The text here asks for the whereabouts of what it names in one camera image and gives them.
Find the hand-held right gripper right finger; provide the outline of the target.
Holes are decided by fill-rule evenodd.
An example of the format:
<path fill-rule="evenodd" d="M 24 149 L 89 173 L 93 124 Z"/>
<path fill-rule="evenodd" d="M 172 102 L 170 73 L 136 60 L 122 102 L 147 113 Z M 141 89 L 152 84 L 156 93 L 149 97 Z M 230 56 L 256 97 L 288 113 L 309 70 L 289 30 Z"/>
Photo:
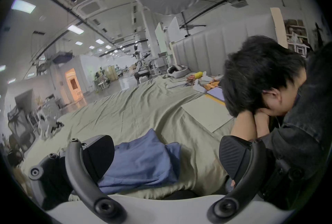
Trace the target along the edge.
<path fill-rule="evenodd" d="M 213 203 L 207 211 L 210 222 L 228 222 L 254 199 L 292 210 L 304 178 L 302 169 L 277 157 L 259 138 L 249 142 L 224 136 L 219 146 L 220 162 L 234 180 L 235 188 Z"/>

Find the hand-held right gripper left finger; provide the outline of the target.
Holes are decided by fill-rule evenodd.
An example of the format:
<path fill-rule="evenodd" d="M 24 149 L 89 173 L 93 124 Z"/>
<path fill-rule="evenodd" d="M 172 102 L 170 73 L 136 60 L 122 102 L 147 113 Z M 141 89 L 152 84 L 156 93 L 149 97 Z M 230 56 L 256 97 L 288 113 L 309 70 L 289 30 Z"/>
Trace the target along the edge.
<path fill-rule="evenodd" d="M 29 169 L 35 201 L 43 210 L 51 210 L 74 193 L 104 222 L 124 223 L 126 210 L 97 185 L 110 168 L 114 152 L 109 135 L 97 135 L 83 142 L 71 139 L 64 151 L 48 154 Z"/>

